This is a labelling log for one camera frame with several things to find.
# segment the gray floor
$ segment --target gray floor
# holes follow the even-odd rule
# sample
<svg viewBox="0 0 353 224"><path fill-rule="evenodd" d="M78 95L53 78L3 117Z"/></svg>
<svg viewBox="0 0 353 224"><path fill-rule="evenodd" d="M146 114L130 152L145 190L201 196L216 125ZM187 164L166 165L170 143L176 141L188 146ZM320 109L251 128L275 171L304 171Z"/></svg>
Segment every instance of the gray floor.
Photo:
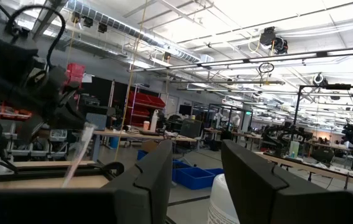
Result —
<svg viewBox="0 0 353 224"><path fill-rule="evenodd" d="M125 169L131 167L136 162L137 153L140 145L134 144L131 147L120 147L118 151L117 161L122 162L125 165ZM100 148L99 160L103 163L111 162L115 158L114 149L108 149L102 146ZM178 159L180 155L174 155L175 159ZM198 152L190 152L186 154L185 158L192 165L197 164L197 167L203 169L211 168L222 168L222 162L220 160L220 151L213 152L209 150L201 149ZM309 173L305 170L297 170L290 168L289 171L299 177L308 179ZM317 184L328 190L343 190L344 181L330 179L321 175L312 174L312 183ZM348 190L353 190L353 184L348 184ZM169 203L180 202L193 198L201 198L209 196L211 188L190 190L180 184L173 186L169 196ZM207 223L207 212L209 207L209 199L202 199L193 202L177 204L168 207L167 215L177 224L205 224Z"/></svg>

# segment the blue plastic crate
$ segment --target blue plastic crate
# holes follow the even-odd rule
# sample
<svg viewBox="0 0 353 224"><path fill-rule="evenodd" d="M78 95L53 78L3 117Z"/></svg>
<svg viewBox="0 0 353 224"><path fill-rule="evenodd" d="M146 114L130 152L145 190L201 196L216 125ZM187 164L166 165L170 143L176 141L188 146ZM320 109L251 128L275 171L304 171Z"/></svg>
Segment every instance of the blue plastic crate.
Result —
<svg viewBox="0 0 353 224"><path fill-rule="evenodd" d="M224 170L221 168L215 168L215 169L206 169L206 171L210 172L211 174L214 175L219 175L219 174L224 174Z"/></svg>
<svg viewBox="0 0 353 224"><path fill-rule="evenodd" d="M141 160L148 152L143 150L138 150L138 160Z"/></svg>
<svg viewBox="0 0 353 224"><path fill-rule="evenodd" d="M215 175L198 167L176 170L176 182L191 189L203 189L212 186Z"/></svg>
<svg viewBox="0 0 353 224"><path fill-rule="evenodd" d="M190 165L187 165L181 161L178 161L178 160L173 160L172 162L172 181L175 181L176 182L176 170L177 169L183 169L183 168L190 168L191 166Z"/></svg>

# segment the ceiling duct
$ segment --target ceiling duct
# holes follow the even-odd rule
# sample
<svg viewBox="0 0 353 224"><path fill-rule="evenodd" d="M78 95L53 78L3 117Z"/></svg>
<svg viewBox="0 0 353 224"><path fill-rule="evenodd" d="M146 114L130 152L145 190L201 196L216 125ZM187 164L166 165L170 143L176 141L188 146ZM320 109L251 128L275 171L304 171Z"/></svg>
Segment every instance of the ceiling duct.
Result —
<svg viewBox="0 0 353 224"><path fill-rule="evenodd" d="M141 33L139 33L139 29L98 12L82 2L69 0L64 6L64 9L77 12L81 16L89 17L94 21L106 24L108 27L124 32L125 34L131 35L135 38L139 38L149 45L162 48L171 53L174 57L181 58L192 63L200 62L201 55L192 54L187 52L187 50L182 50L170 40L167 40L145 28L143 28Z"/></svg>

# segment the computer monitor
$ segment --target computer monitor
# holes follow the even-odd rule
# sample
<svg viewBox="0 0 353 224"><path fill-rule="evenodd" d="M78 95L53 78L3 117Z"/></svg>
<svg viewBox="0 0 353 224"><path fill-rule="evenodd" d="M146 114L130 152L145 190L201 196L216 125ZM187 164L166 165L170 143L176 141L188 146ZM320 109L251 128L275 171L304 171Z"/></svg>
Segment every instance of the computer monitor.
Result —
<svg viewBox="0 0 353 224"><path fill-rule="evenodd" d="M196 138L200 136L201 121L194 119L184 119L180 135L188 138Z"/></svg>
<svg viewBox="0 0 353 224"><path fill-rule="evenodd" d="M191 115L191 106L188 105L180 105L179 106L179 113L181 115Z"/></svg>

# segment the ceiling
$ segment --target ceiling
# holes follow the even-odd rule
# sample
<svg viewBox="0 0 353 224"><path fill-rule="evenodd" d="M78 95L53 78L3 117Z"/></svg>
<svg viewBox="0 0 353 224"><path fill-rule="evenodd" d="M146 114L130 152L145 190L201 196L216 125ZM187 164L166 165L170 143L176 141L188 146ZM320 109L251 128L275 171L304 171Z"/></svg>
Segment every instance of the ceiling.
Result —
<svg viewBox="0 0 353 224"><path fill-rule="evenodd" d="M175 47L197 58L207 57L209 60L230 60L238 58L255 58L272 55L269 50L258 47L258 36L264 28L275 26L277 35L288 41L288 54L312 52L318 50L346 49L353 47L353 0L79 0L92 9L109 15L125 24L150 34L153 38L159 38L168 46ZM15 2L21 4L39 3L45 0L2 0L9 7L17 7ZM70 17L70 10L63 9L62 14ZM52 32L55 32L57 20L52 23ZM69 20L68 29L74 29L83 34L86 41L91 39L101 40L102 43L110 43L112 46L133 52L135 38L125 35L119 30L109 29L106 34L91 28L73 25ZM137 67L162 67L168 65L183 65L188 62L184 59L172 56L170 61L165 61L163 55L166 49L153 47L149 43L141 42L138 47L138 55L142 60L135 63ZM275 62L275 69L271 76L264 74L263 79L268 81L283 81L284 85L242 84L242 85L216 85L209 83L210 88L229 90L268 90L268 91L293 91L297 92L300 85L312 85L313 77L322 73L329 83L349 83L353 85L353 57L320 58L316 65L310 63L304 66L301 62ZM207 80L208 75L212 81L260 81L258 76L258 64L250 67L235 67L233 70L210 71L185 71L179 70L173 73L173 77L179 80ZM328 93L327 90L316 90L316 93ZM258 119L263 113L270 114L271 119L291 119L292 107L296 103L296 95L264 95L233 93L239 96L241 101L250 101L258 111L255 113ZM252 102L265 102L268 105L255 105ZM303 99L302 105L325 111L323 116L312 115L312 111L302 107L299 112L300 119L310 121L312 125L321 125L324 128L340 129L335 125L329 115L338 118L350 118L353 113L346 111L346 106L353 105L350 97L341 97L340 100L332 100L329 96L313 96L310 100Z"/></svg>

